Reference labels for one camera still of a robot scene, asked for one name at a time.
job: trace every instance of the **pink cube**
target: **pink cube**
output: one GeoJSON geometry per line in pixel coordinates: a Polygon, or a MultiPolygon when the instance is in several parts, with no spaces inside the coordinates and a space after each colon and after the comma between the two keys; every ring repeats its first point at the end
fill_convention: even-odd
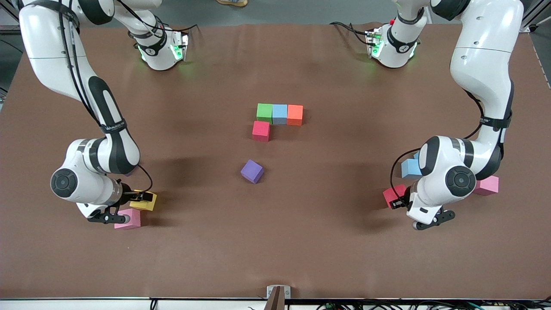
{"type": "Polygon", "coordinates": [[[115,229],[132,229],[132,228],[138,228],[142,225],[141,219],[140,219],[140,211],[130,208],[126,210],[119,210],[119,215],[128,215],[130,217],[130,221],[126,224],[115,224],[115,229]]]}
{"type": "MultiPolygon", "coordinates": [[[[394,186],[394,189],[396,189],[396,192],[400,196],[403,196],[406,193],[406,186],[403,185],[403,184],[400,184],[398,186],[394,186]]],[[[398,196],[396,196],[396,194],[394,194],[394,191],[392,190],[392,188],[389,188],[389,189],[385,190],[384,192],[382,192],[382,195],[385,197],[386,205],[389,208],[392,208],[390,203],[398,199],[398,196]]]]}
{"type": "Polygon", "coordinates": [[[252,139],[268,142],[270,139],[270,123],[255,121],[254,125],[252,125],[252,139]]]}
{"type": "Polygon", "coordinates": [[[477,186],[475,186],[473,193],[489,196],[497,194],[499,191],[499,178],[496,176],[487,177],[484,180],[477,181],[477,186]]]}

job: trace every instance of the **light blue cube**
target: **light blue cube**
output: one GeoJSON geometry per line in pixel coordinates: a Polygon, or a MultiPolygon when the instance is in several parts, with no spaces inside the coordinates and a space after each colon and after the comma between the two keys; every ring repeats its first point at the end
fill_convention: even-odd
{"type": "Polygon", "coordinates": [[[422,177],[419,161],[409,158],[402,162],[402,178],[418,180],[422,177]]]}
{"type": "Polygon", "coordinates": [[[272,106],[272,122],[274,125],[287,125],[286,104],[274,104],[272,106]]]}

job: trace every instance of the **shoe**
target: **shoe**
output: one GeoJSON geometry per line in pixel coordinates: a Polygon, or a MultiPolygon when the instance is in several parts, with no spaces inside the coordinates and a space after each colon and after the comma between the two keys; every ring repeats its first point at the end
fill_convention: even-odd
{"type": "Polygon", "coordinates": [[[247,5],[249,0],[216,0],[216,2],[226,6],[236,6],[242,8],[247,5]]]}

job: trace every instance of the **green cube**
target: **green cube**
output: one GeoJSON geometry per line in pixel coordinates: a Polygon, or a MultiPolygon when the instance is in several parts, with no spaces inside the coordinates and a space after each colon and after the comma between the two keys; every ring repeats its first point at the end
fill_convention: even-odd
{"type": "Polygon", "coordinates": [[[271,103],[259,103],[256,109],[256,120],[272,124],[272,107],[271,103]]]}

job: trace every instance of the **metal frame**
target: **metal frame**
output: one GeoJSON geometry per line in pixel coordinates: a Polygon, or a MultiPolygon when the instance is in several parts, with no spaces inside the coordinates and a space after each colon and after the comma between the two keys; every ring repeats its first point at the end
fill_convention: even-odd
{"type": "Polygon", "coordinates": [[[520,26],[520,32],[529,33],[530,25],[535,24],[534,20],[551,5],[551,0],[538,0],[534,1],[532,5],[526,10],[522,17],[522,23],[520,26]]]}
{"type": "Polygon", "coordinates": [[[0,8],[6,11],[13,19],[19,23],[19,11],[13,6],[9,0],[0,0],[0,8]]]}

